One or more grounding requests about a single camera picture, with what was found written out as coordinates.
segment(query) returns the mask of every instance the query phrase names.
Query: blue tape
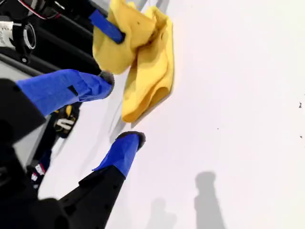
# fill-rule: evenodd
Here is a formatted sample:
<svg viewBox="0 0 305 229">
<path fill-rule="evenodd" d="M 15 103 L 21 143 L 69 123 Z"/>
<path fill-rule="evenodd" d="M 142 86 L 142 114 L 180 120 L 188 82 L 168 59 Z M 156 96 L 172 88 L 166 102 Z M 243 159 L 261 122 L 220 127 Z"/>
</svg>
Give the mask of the blue tape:
<svg viewBox="0 0 305 229">
<path fill-rule="evenodd" d="M 105 33 L 111 40 L 117 44 L 122 43 L 124 36 L 118 27 L 109 22 L 104 16 L 95 10 L 89 17 L 92 24 L 99 28 L 103 33 Z"/>
<path fill-rule="evenodd" d="M 107 166 L 116 166 L 120 172 L 127 177 L 130 167 L 138 150 L 140 138 L 137 134 L 130 134 L 122 138 L 118 138 L 112 144 L 101 164 L 93 169 L 100 170 Z"/>
<path fill-rule="evenodd" d="M 75 102 L 104 99 L 112 89 L 101 77 L 73 69 L 19 80 L 17 85 L 44 116 Z M 78 95 L 68 88 L 71 85 Z"/>
</svg>

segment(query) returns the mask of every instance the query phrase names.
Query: white table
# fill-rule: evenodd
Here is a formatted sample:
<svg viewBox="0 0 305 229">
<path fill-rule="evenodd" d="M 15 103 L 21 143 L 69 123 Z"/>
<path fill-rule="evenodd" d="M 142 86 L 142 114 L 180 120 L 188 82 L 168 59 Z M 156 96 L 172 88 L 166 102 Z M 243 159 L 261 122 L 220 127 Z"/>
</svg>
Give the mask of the white table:
<svg viewBox="0 0 305 229">
<path fill-rule="evenodd" d="M 170 0 L 172 94 L 124 124 L 116 76 L 109 98 L 81 107 L 40 197 L 77 187 L 132 129 L 147 142 L 108 229 L 305 228 L 304 11 L 300 0 Z"/>
</svg>

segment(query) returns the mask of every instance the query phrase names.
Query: red cable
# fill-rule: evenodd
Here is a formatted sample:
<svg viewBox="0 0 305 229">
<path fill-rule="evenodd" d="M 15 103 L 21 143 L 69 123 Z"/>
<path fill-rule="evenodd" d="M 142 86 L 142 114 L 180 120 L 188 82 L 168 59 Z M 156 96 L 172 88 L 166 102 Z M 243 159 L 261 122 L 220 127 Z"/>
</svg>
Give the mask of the red cable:
<svg viewBox="0 0 305 229">
<path fill-rule="evenodd" d="M 43 16 L 41 16 L 40 14 L 38 14 L 34 9 L 32 9 L 29 5 L 27 5 L 23 0 L 18 0 L 18 2 L 23 5 L 25 8 L 27 8 L 30 12 L 32 12 L 33 14 L 35 14 L 37 17 L 39 17 L 40 19 L 46 20 L 46 19 L 53 19 L 53 18 L 58 18 L 60 17 L 60 14 L 57 13 L 56 15 L 49 17 L 49 18 L 45 18 Z"/>
</svg>

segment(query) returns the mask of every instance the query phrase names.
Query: white sticker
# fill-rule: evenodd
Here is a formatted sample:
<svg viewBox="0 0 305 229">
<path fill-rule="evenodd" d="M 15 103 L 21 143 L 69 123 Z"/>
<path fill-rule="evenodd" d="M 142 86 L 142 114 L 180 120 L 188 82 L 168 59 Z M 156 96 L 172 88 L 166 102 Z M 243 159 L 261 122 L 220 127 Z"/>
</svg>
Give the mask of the white sticker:
<svg viewBox="0 0 305 229">
<path fill-rule="evenodd" d="M 37 178 L 38 178 L 38 176 L 36 176 L 36 174 L 35 174 L 35 173 L 32 173 L 31 179 L 32 179 L 33 181 L 36 181 L 36 180 L 37 180 Z"/>
<path fill-rule="evenodd" d="M 72 120 L 69 119 L 65 119 L 65 118 L 61 118 L 57 121 L 56 125 L 59 125 L 60 127 L 66 129 L 66 130 L 71 130 L 71 126 L 73 125 L 74 122 Z"/>
<path fill-rule="evenodd" d="M 36 168 L 36 171 L 40 174 L 40 175 L 44 175 L 44 171 L 43 169 L 41 168 L 41 166 L 38 164 L 37 166 L 35 166 Z"/>
<path fill-rule="evenodd" d="M 13 21 L 0 21 L 0 47 L 15 48 L 10 42 L 13 40 Z"/>
</svg>

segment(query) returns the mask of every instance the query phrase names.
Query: yellow microfiber towel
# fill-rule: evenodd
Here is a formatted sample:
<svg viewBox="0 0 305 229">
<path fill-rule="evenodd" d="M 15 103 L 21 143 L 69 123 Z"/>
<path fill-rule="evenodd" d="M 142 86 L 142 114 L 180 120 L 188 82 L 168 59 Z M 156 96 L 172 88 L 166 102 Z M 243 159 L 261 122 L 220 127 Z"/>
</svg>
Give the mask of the yellow microfiber towel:
<svg viewBox="0 0 305 229">
<path fill-rule="evenodd" d="M 126 33 L 117 45 L 94 29 L 93 56 L 102 69 L 119 74 L 131 65 L 122 119 L 133 122 L 169 94 L 173 83 L 173 24 L 158 8 L 146 15 L 124 0 L 112 0 L 108 20 Z"/>
</svg>

